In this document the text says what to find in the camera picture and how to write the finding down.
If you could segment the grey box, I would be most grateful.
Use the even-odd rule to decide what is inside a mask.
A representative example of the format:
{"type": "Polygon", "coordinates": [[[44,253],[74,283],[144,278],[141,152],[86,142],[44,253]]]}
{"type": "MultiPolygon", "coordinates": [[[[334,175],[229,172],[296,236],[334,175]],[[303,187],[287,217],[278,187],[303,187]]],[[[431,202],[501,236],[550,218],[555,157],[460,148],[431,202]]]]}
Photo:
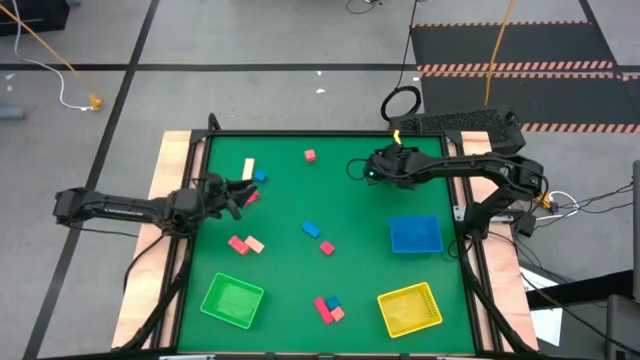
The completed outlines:
{"type": "Polygon", "coordinates": [[[640,360],[640,304],[611,295],[607,301],[606,336],[623,343],[634,353],[606,341],[606,360],[640,360]]]}

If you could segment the black power adapter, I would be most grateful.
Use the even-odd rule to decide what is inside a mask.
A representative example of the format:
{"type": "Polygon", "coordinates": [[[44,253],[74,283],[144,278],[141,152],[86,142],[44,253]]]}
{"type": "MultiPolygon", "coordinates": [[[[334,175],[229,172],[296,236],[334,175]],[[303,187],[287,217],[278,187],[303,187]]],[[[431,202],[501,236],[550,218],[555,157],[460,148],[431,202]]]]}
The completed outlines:
{"type": "Polygon", "coordinates": [[[515,232],[525,237],[530,237],[536,225],[537,218],[528,212],[524,212],[515,221],[515,232]]]}

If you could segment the long crimson red block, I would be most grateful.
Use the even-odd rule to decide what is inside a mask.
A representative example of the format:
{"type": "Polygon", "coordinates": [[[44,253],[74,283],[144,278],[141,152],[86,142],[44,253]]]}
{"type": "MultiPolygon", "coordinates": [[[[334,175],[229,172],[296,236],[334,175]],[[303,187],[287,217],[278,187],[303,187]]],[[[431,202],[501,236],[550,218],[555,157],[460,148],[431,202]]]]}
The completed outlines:
{"type": "Polygon", "coordinates": [[[320,315],[322,321],[325,324],[330,324],[334,321],[334,318],[331,314],[331,311],[329,310],[329,308],[327,307],[324,299],[322,297],[317,297],[313,300],[314,306],[318,312],[318,314],[320,315]]]}

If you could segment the blue plastic basket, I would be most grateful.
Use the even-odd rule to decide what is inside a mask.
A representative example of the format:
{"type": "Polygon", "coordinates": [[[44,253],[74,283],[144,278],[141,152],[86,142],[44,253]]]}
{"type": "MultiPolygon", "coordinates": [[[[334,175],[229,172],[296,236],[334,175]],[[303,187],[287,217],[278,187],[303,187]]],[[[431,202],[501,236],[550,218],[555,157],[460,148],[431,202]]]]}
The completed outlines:
{"type": "Polygon", "coordinates": [[[442,232],[436,216],[390,217],[389,230],[394,253],[419,254],[443,251],[442,232]]]}

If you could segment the white paper sheet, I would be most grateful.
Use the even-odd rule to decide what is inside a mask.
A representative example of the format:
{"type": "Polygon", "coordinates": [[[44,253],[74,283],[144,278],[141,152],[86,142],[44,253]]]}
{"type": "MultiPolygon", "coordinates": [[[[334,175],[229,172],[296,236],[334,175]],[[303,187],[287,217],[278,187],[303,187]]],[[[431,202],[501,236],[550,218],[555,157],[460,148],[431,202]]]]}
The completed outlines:
{"type": "MultiPolygon", "coordinates": [[[[544,289],[556,285],[556,282],[527,270],[524,267],[520,268],[520,273],[526,291],[534,291],[536,288],[544,289]]],[[[560,308],[532,310],[531,316],[536,337],[539,340],[558,347],[561,339],[563,310],[560,308]]]]}

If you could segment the yellow plastic basket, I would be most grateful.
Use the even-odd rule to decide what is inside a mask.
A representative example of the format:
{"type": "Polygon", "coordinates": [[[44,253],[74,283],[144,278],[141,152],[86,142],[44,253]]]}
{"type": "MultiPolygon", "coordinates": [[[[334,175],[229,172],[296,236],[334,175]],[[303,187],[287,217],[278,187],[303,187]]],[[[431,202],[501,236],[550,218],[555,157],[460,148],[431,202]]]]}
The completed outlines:
{"type": "Polygon", "coordinates": [[[377,302],[391,338],[399,338],[433,327],[443,321],[426,282],[379,295],[377,302]]]}

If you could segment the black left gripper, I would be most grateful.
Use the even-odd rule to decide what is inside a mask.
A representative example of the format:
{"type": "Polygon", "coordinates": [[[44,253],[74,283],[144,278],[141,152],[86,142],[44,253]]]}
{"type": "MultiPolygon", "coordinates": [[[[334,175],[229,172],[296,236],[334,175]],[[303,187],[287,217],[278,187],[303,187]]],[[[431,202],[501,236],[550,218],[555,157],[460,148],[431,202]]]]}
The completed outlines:
{"type": "Polygon", "coordinates": [[[252,180],[206,183],[198,188],[197,215],[201,220],[207,217],[220,219],[221,213],[228,210],[234,220],[240,220],[241,206],[234,199],[248,199],[256,190],[252,180]]]}

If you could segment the green table mat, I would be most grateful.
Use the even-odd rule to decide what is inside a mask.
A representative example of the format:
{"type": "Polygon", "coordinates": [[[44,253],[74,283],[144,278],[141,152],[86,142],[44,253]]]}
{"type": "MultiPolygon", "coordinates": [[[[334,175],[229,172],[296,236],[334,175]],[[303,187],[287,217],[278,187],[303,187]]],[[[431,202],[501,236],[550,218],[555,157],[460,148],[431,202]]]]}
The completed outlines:
{"type": "Polygon", "coordinates": [[[433,215],[445,242],[454,237],[447,183],[436,179],[413,190],[370,186],[362,161],[387,138],[222,137],[214,140],[209,168],[239,176],[254,158],[266,180],[260,198],[242,212],[206,221],[194,250],[178,340],[182,352],[470,353],[474,349],[459,262],[446,252],[397,254],[389,218],[433,215]],[[313,149],[314,162],[304,152],[313,149]],[[310,221],[318,238],[302,230],[310,221]],[[240,255],[232,236],[265,245],[240,255]],[[327,256],[320,245],[330,242],[327,256]],[[264,290],[249,329],[200,311],[216,273],[264,290]],[[377,297],[426,282],[441,324],[391,338],[377,297]],[[313,300],[336,296],[345,316],[325,324],[313,300]]]}

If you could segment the black hazard-striped floor mat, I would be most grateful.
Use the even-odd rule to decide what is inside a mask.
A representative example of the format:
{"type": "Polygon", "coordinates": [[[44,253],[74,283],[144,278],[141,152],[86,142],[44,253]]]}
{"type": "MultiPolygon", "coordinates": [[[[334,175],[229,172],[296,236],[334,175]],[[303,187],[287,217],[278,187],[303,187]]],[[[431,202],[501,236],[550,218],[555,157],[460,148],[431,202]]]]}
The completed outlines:
{"type": "Polygon", "coordinates": [[[640,135],[640,79],[613,73],[500,73],[490,84],[474,72],[428,73],[426,109],[446,113],[509,109],[528,132],[640,135]]]}
{"type": "Polygon", "coordinates": [[[607,71],[613,56],[586,21],[415,24],[423,72],[607,71]]]}

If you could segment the green plastic basket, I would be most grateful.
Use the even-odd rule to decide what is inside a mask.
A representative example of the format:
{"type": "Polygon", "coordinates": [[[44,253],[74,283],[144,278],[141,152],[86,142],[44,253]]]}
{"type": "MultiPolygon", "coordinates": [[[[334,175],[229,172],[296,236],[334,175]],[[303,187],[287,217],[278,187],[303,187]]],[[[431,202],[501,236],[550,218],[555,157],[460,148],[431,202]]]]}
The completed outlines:
{"type": "Polygon", "coordinates": [[[249,329],[264,290],[224,273],[216,273],[200,311],[242,329],[249,329]]]}

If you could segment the black box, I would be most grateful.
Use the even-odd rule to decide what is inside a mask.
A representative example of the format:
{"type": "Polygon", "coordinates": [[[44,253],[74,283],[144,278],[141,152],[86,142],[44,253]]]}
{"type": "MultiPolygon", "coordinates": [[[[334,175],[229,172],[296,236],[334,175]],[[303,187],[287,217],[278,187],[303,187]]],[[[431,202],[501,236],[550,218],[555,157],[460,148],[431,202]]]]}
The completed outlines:
{"type": "Polygon", "coordinates": [[[70,7],[66,0],[0,0],[15,14],[16,2],[21,20],[35,32],[64,30],[70,7]]]}

